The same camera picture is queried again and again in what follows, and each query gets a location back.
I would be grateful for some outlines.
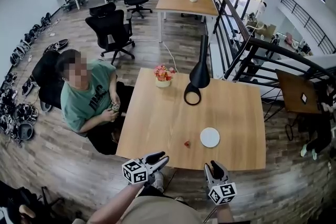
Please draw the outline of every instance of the man in green t-shirt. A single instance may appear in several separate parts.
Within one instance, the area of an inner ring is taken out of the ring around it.
[[[73,49],[59,56],[56,69],[65,81],[61,108],[66,123],[76,133],[87,133],[98,152],[115,154],[115,136],[123,123],[121,113],[127,111],[133,87],[117,82],[113,65],[102,60],[86,63],[86,58]],[[118,112],[112,110],[112,103],[120,106]]]

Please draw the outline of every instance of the round white disc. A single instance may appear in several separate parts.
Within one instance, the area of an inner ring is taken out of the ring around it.
[[[219,132],[211,127],[205,128],[200,135],[201,142],[206,147],[215,147],[218,145],[220,137]]]

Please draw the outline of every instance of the black and white cube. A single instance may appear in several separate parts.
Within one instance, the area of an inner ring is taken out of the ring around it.
[[[148,181],[148,171],[144,164],[137,160],[129,160],[122,165],[122,173],[130,183],[136,184]]]
[[[216,205],[226,204],[237,195],[235,183],[213,186],[209,192],[209,197]]]

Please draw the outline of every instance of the white flower pot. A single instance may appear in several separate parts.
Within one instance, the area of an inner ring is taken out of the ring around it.
[[[159,88],[166,88],[170,85],[171,82],[172,82],[171,80],[160,81],[157,78],[155,78],[155,85]]]

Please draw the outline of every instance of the beige shirt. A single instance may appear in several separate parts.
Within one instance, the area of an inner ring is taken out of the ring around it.
[[[140,196],[128,207],[122,224],[202,224],[198,212],[179,201],[165,197]]]

